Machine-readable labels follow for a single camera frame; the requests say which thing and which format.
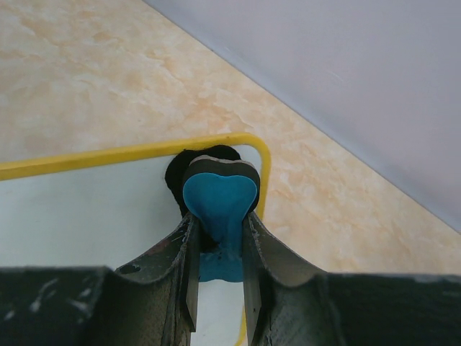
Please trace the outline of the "blue black whiteboard eraser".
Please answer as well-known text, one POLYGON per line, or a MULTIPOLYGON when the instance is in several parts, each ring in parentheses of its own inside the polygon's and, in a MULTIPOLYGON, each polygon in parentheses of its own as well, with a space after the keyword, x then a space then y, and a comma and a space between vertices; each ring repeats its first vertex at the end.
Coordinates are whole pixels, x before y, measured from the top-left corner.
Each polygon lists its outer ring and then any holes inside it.
POLYGON ((166 186, 182 216, 200 223, 200 281, 243 280, 243 221, 259 202, 257 169, 230 146, 185 149, 169 163, 166 186))

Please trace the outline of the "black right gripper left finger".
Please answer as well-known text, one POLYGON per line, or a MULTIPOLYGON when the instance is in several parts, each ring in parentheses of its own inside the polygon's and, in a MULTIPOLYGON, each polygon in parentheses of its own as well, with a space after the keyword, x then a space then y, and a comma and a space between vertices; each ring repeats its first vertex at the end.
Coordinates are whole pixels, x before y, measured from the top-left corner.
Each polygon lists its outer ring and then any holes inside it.
POLYGON ((185 216, 127 264, 1 269, 3 345, 188 345, 196 328, 199 221, 185 216))

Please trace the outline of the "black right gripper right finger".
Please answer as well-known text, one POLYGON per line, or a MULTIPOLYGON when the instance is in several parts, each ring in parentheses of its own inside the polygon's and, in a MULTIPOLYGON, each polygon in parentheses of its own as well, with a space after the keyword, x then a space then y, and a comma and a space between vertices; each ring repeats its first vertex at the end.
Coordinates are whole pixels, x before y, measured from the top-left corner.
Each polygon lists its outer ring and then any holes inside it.
POLYGON ((250 345, 458 345, 456 275, 326 272, 243 222, 250 345))

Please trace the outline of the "yellow framed whiteboard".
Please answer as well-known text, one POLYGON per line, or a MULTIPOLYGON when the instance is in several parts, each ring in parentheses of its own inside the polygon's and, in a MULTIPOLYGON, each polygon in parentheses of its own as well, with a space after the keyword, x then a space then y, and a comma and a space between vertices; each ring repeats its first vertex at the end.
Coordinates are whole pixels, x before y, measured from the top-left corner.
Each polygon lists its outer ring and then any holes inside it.
POLYGON ((166 186, 185 149, 230 146, 251 162, 267 191, 271 156, 249 133, 191 138, 1 165, 1 269, 127 264, 183 219, 166 186))

